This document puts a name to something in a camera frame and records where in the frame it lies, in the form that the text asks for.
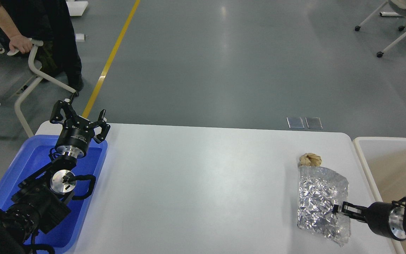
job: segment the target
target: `gray floor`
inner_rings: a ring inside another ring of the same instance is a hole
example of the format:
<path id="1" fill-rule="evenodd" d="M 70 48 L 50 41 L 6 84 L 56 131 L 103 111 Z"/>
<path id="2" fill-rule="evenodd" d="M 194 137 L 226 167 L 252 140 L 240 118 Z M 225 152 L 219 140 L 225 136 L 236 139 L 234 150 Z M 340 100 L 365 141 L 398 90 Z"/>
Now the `gray floor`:
<path id="1" fill-rule="evenodd" d="M 288 116 L 320 117 L 351 138 L 406 137 L 406 38 L 375 57 L 404 20 L 353 31 L 380 2 L 141 0 L 89 118 L 106 108 L 117 123 L 286 130 Z M 90 2 L 73 18 L 87 35 L 78 113 L 133 4 Z M 42 84 L 23 106 L 33 128 L 66 95 Z M 0 108 L 0 178 L 25 140 L 14 100 Z"/>

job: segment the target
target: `black cable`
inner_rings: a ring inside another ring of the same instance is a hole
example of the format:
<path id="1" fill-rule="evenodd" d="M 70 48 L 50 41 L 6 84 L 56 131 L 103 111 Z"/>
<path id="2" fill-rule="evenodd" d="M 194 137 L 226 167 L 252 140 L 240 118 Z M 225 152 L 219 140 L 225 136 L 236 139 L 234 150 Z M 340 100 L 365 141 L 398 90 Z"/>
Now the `black cable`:
<path id="1" fill-rule="evenodd" d="M 35 246 L 35 238 L 38 236 L 38 228 L 37 227 L 31 235 L 31 246 Z M 32 254 L 37 254 L 36 249 L 32 249 Z"/>

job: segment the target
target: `person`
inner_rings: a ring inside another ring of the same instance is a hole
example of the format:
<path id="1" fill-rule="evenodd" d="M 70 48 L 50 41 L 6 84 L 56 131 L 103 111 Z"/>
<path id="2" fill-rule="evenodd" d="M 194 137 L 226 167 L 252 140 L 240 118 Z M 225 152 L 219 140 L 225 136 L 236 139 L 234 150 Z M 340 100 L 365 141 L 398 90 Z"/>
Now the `person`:
<path id="1" fill-rule="evenodd" d="M 65 0 L 0 0 L 0 28 L 9 49 L 23 54 L 32 49 L 28 37 L 52 41 L 52 58 L 66 73 L 68 85 L 82 89 L 81 58 Z"/>

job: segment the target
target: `aluminum foil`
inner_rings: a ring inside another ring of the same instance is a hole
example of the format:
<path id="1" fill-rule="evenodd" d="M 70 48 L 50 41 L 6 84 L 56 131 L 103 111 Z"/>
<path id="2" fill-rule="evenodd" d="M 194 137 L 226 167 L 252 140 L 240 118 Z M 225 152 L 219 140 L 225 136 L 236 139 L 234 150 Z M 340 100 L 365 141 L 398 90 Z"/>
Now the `aluminum foil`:
<path id="1" fill-rule="evenodd" d="M 332 213 L 334 204 L 347 201 L 349 182 L 323 167 L 300 166 L 300 207 L 297 225 L 313 234 L 321 234 L 341 247 L 349 241 L 350 218 Z"/>

